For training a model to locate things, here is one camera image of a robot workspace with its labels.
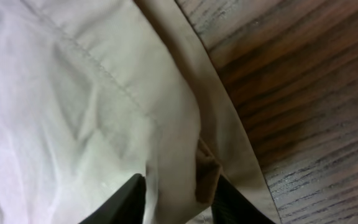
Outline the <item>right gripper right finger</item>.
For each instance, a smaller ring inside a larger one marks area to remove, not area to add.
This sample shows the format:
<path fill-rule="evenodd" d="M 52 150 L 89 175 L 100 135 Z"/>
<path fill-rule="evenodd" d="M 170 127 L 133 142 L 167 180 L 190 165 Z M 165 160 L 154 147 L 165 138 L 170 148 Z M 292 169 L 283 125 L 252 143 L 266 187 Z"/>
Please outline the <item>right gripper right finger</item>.
<path fill-rule="evenodd" d="M 274 224 L 222 175 L 211 210 L 214 224 Z"/>

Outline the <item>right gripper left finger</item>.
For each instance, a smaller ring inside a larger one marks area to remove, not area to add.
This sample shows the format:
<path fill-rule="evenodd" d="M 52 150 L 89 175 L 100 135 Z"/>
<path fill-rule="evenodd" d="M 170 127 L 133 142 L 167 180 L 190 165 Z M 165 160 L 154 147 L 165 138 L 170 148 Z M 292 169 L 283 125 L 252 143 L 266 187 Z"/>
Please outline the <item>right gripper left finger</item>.
<path fill-rule="evenodd" d="M 80 224 L 143 224 L 145 193 L 145 177 L 134 174 Z"/>

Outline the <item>beige khaki shorts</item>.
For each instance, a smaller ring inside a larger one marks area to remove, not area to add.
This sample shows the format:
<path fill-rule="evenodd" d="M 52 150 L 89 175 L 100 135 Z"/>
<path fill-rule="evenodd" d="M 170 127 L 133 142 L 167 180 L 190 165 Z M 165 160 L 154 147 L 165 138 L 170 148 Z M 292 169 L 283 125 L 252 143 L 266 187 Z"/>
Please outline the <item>beige khaki shorts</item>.
<path fill-rule="evenodd" d="M 221 175 L 280 222 L 175 1 L 0 1 L 0 223 L 80 223 L 134 174 L 143 223 L 214 223 Z"/>

